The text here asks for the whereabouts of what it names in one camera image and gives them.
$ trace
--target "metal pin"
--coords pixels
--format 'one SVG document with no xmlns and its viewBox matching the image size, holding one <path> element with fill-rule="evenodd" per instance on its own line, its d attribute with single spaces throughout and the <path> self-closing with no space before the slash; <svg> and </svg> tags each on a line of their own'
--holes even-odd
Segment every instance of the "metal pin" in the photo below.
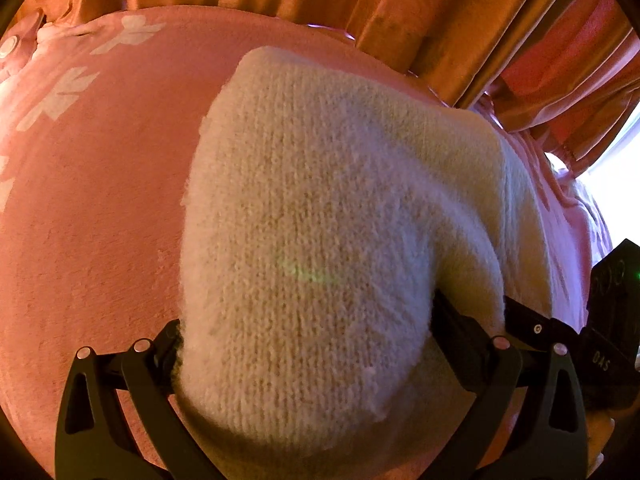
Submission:
<svg viewBox="0 0 640 480">
<path fill-rule="evenodd" d="M 511 346 L 509 340 L 501 335 L 494 337 L 493 343 L 498 350 L 507 350 Z"/>
<path fill-rule="evenodd" d="M 89 355 L 91 355 L 91 349 L 88 346 L 83 346 L 78 350 L 78 353 L 76 354 L 76 356 L 78 356 L 78 359 L 87 359 Z"/>
<path fill-rule="evenodd" d="M 554 352 L 558 355 L 566 355 L 568 351 L 568 348 L 562 343 L 556 343 L 554 345 Z"/>
<path fill-rule="evenodd" d="M 146 352 L 151 348 L 151 341 L 149 339 L 138 339 L 133 343 L 133 349 L 136 352 Z"/>
</svg>

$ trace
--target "white button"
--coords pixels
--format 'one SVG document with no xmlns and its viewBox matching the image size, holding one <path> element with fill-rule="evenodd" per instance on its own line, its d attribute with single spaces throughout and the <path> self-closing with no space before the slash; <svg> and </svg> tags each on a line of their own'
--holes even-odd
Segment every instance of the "white button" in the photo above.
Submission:
<svg viewBox="0 0 640 480">
<path fill-rule="evenodd" d="M 5 40 L 2 46 L 0 46 L 0 59 L 4 59 L 11 54 L 15 50 L 15 47 L 18 46 L 19 41 L 18 36 L 12 36 Z"/>
</svg>

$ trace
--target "white knit sweater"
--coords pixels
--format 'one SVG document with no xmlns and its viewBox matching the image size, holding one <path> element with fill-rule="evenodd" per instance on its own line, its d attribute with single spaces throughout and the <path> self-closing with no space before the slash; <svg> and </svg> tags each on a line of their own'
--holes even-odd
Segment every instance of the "white knit sweater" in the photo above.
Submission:
<svg viewBox="0 0 640 480">
<path fill-rule="evenodd" d="M 211 105 L 184 205 L 175 389 L 230 480 L 443 446 L 473 395 L 430 336 L 436 288 L 490 335 L 505 290 L 551 313 L 532 185 L 488 123 L 276 48 Z"/>
</svg>

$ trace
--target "orange curtain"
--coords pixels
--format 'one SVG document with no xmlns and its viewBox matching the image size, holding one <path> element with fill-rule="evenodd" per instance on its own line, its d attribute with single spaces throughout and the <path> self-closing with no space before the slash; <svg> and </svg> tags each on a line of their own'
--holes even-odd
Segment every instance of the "orange curtain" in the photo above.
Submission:
<svg viewBox="0 0 640 480">
<path fill-rule="evenodd" d="M 530 128 L 578 171 L 640 97 L 638 40 L 614 0 L 28 0 L 17 18 L 43 7 L 49 21 L 75 25 L 178 4 L 345 31 L 355 48 L 450 106 L 471 107 L 488 92 L 508 131 Z"/>
</svg>

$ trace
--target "pink bed sheet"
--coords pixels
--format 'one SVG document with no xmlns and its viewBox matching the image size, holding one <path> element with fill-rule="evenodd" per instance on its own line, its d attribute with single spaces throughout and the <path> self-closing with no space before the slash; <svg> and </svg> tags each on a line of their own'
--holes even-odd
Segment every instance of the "pink bed sheet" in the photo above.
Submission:
<svg viewBox="0 0 640 480">
<path fill-rule="evenodd" d="M 39 23 L 9 31 L 20 43 L 0 59 L 0 406 L 53 474 L 76 350 L 121 351 L 178 316 L 180 201 L 200 121 L 245 53 L 280 46 L 439 100 L 344 42 L 238 10 L 161 7 L 43 29 L 41 40 L 59 36 L 32 59 Z M 502 134 L 538 191 L 566 297 L 558 312 L 580 328 L 591 264 L 611 248 L 606 225 L 530 137 Z M 161 463 L 122 399 L 144 455 Z M 416 478 L 423 465 L 385 479 Z"/>
</svg>

